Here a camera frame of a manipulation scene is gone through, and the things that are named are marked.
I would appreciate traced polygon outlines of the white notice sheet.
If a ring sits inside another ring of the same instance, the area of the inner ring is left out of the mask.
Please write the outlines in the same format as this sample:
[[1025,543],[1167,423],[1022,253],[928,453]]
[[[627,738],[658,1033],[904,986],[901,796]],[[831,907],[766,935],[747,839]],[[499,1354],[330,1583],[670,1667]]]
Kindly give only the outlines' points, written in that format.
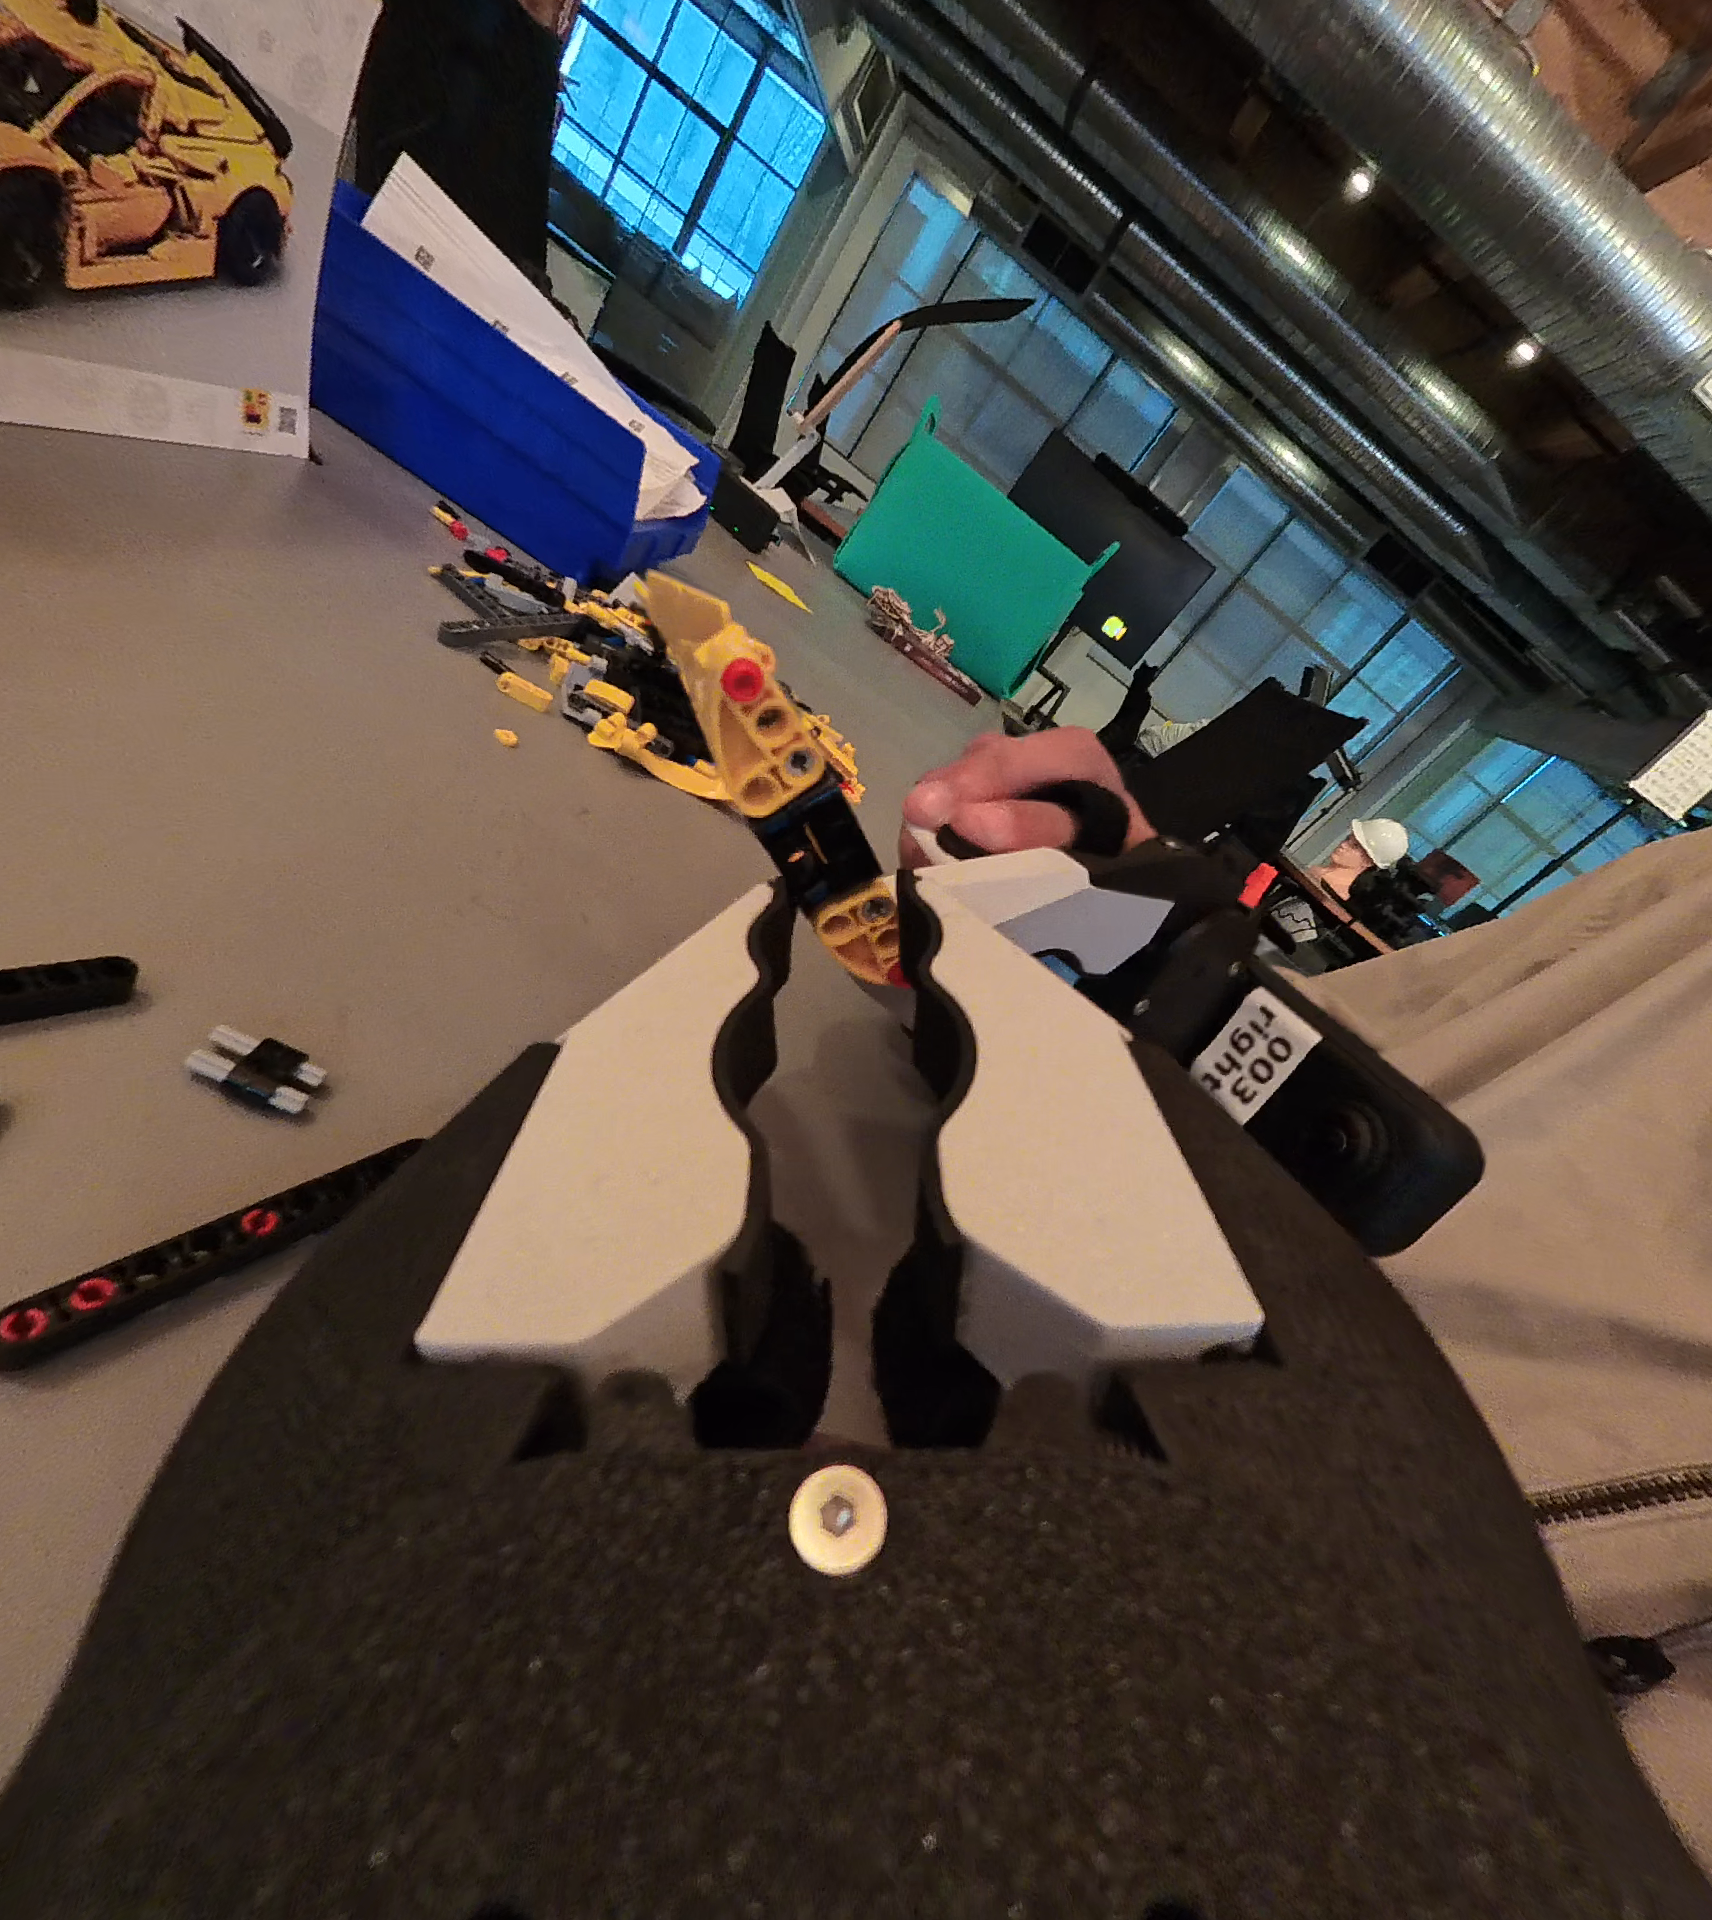
[[1712,796],[1712,709],[1680,731],[1631,778],[1629,796],[1683,823]]

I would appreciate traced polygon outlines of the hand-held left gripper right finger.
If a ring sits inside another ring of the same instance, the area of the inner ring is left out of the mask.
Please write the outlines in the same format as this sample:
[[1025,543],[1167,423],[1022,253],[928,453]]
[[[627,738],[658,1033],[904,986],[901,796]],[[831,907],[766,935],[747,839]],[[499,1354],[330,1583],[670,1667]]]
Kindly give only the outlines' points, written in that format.
[[1025,1380],[1101,1405],[1140,1366],[1249,1354],[1265,1312],[1179,1148],[1187,1074],[998,923],[895,881],[936,1098],[916,1228],[872,1316],[898,1450],[974,1450]]

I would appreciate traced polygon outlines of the person's right hand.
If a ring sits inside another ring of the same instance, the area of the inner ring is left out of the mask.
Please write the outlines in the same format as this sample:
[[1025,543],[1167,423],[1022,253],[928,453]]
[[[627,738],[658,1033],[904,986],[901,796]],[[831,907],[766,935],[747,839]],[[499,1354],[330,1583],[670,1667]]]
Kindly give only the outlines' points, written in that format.
[[1022,737],[983,733],[948,765],[927,775],[902,803],[895,864],[923,870],[934,847],[918,836],[950,828],[954,839],[987,855],[1069,849],[1078,819],[1060,804],[1038,801],[1041,787],[1103,787],[1127,819],[1124,849],[1156,839],[1156,826],[1127,794],[1109,749],[1089,730],[1046,730]]

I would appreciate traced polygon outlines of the black standing panel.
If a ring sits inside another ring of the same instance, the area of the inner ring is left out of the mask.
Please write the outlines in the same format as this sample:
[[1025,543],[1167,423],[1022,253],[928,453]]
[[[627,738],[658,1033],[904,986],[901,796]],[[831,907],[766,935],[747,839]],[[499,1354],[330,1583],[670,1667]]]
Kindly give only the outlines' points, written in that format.
[[351,113],[348,175],[359,191],[375,195],[409,156],[541,286],[567,11],[384,2]]

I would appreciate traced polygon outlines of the grey desk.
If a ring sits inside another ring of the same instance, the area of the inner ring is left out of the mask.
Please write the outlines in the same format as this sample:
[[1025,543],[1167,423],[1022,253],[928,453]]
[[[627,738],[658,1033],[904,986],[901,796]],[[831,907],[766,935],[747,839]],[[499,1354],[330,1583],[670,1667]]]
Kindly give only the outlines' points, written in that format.
[[[420,1360],[562,1034],[751,886],[731,812],[432,629],[402,474],[0,427],[0,1310],[396,1142],[284,1254],[0,1375],[0,1916],[1041,1916],[1022,1594],[1075,1473],[872,1450],[936,1098],[795,912],[751,1116],[827,1284],[798,1450]],[[522,737],[499,749],[492,730]],[[328,1070],[303,1117],[185,1067]]]

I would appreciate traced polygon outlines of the black monitor screen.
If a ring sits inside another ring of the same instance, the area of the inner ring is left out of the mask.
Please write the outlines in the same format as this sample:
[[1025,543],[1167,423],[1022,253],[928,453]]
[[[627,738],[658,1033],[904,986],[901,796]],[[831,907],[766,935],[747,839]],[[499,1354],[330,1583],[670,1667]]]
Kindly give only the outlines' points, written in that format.
[[1181,516],[1114,456],[1088,454],[1060,428],[1018,474],[1012,503],[1095,569],[1069,623],[1127,671],[1141,667],[1215,575]]

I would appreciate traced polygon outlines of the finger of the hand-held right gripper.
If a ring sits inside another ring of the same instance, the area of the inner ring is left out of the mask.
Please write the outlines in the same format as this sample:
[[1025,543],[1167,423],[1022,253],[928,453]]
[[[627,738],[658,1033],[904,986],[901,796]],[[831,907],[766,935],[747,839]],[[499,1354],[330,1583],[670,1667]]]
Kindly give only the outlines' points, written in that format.
[[1170,899],[1083,887],[998,923],[1017,948],[1069,982],[1101,981],[1133,961],[1173,915]]
[[951,857],[930,867],[930,899],[986,923],[1007,923],[1089,890],[1088,867],[1064,849]]

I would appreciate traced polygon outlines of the yellow black brick sub-assembly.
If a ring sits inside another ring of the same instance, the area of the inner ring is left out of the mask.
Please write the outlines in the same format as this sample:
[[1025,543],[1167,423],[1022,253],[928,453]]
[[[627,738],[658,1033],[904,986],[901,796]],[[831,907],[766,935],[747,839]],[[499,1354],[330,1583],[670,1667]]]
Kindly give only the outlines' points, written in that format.
[[857,817],[857,781],[786,692],[773,649],[723,598],[668,572],[650,572],[642,594],[725,801],[794,910],[848,976],[902,987],[895,884]]

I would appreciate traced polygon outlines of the person's beige jacket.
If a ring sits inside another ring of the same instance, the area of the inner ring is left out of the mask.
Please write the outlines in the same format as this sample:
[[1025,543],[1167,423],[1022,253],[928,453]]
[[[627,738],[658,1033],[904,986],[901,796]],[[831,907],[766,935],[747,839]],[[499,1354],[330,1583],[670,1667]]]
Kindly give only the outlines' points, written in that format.
[[1484,1151],[1385,1272],[1515,1478],[1629,1851],[1712,1916],[1712,828],[1304,991]]

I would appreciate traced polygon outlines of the instruction booklet car picture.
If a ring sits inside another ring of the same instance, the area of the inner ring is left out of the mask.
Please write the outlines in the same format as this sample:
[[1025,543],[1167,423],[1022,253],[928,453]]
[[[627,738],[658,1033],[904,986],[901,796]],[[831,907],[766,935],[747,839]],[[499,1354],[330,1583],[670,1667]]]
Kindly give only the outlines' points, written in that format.
[[306,459],[370,2],[0,2],[0,422]]

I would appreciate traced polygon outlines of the silver air duct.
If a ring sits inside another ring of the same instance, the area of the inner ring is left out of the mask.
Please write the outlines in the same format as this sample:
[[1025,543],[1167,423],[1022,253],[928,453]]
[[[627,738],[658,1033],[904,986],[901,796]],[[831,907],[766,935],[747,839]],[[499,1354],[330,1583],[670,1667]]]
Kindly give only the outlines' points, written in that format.
[[1712,513],[1712,265],[1483,4],[1219,4],[1314,112]]

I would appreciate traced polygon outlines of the green folded board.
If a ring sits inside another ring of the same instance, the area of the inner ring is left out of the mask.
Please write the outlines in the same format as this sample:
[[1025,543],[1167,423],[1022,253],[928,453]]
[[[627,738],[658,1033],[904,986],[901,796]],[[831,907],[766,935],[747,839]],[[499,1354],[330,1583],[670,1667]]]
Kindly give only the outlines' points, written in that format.
[[1079,558],[942,446],[937,427],[930,398],[834,569],[853,589],[901,594],[914,625],[942,623],[950,662],[983,694],[1008,699],[1120,545]]

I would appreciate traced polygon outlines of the large paned window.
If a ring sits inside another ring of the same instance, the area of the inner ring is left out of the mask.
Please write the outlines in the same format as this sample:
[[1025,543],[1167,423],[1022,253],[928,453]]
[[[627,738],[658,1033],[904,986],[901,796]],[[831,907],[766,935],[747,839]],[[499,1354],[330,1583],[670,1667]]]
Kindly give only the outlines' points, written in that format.
[[560,60],[560,175],[728,306],[754,293],[824,140],[794,4],[579,7]]

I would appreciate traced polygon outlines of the blue plastic bin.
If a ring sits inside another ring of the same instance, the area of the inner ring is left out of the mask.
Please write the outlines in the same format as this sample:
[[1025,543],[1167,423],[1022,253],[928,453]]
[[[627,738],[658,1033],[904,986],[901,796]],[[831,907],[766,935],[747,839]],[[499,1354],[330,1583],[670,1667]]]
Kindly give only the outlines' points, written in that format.
[[600,588],[690,555],[723,471],[697,456],[698,506],[633,518],[644,449],[529,352],[363,228],[335,187],[319,259],[310,403],[554,572]]

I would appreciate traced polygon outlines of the pile of yellow black bricks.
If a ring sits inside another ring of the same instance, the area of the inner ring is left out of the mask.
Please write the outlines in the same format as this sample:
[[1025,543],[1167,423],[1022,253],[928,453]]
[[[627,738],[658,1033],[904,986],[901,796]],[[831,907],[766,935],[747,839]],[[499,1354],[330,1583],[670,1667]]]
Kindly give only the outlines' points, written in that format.
[[499,545],[434,563],[432,581],[461,606],[438,642],[478,658],[507,699],[568,719],[684,796],[725,803],[674,662],[633,598],[574,588]]

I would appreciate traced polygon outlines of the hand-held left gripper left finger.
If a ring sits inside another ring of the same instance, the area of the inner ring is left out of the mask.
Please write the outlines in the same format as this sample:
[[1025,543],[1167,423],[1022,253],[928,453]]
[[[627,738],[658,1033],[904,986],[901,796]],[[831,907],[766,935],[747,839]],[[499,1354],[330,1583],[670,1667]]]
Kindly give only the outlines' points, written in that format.
[[827,1399],[827,1284],[773,1212],[751,1105],[777,1065],[786,886],[749,887],[575,1020],[415,1330],[420,1360],[666,1380],[697,1438],[798,1450]]

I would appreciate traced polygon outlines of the black connector white axles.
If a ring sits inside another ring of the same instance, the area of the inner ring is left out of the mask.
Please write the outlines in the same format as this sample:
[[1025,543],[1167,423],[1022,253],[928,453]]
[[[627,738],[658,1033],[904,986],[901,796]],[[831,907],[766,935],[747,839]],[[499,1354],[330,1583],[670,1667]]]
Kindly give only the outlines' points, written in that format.
[[281,1117],[303,1117],[328,1086],[328,1070],[306,1052],[230,1026],[214,1027],[185,1067],[230,1102]]

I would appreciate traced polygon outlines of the black beam with red pins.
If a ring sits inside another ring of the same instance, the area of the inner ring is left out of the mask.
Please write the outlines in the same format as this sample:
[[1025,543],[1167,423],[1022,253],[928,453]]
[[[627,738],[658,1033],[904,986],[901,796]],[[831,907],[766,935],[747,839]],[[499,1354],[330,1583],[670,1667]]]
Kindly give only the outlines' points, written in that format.
[[138,978],[138,964],[116,954],[0,971],[0,1027],[112,1012],[132,999]]
[[94,1261],[0,1310],[0,1375],[28,1371],[138,1316],[284,1254],[346,1222],[423,1147],[396,1142],[132,1254]]

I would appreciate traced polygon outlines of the white paper sheets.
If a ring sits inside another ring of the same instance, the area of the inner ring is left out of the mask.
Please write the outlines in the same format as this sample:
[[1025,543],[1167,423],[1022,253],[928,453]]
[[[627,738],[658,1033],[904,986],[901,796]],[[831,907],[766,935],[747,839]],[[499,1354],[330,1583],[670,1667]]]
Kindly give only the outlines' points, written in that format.
[[644,447],[638,480],[642,522],[684,518],[709,504],[712,487],[697,479],[697,454],[627,393],[581,336],[571,312],[513,267],[409,153],[391,166],[363,228]]

